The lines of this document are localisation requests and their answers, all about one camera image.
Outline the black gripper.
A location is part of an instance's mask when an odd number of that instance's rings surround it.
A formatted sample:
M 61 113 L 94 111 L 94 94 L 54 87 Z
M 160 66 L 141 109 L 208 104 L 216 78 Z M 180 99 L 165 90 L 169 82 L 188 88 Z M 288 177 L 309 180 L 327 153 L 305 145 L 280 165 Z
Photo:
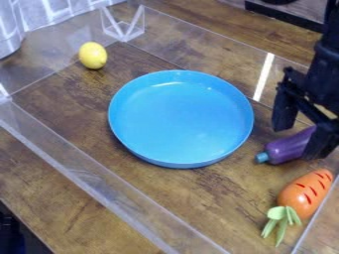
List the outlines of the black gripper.
M 324 159 L 339 146 L 339 121 L 331 120 L 316 105 L 339 116 L 339 51 L 317 42 L 307 74 L 291 66 L 283 72 L 272 105 L 272 130 L 289 129 L 301 112 L 317 124 L 301 158 Z

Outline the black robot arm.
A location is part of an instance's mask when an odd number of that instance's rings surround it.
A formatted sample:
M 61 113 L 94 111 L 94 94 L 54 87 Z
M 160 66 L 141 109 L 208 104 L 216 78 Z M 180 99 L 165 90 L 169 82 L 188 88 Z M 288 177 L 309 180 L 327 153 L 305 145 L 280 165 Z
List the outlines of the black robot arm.
M 297 112 L 315 123 L 301 158 L 325 158 L 339 146 L 339 0 L 327 0 L 323 34 L 307 74 L 291 66 L 276 86 L 271 124 L 275 132 L 293 126 Z

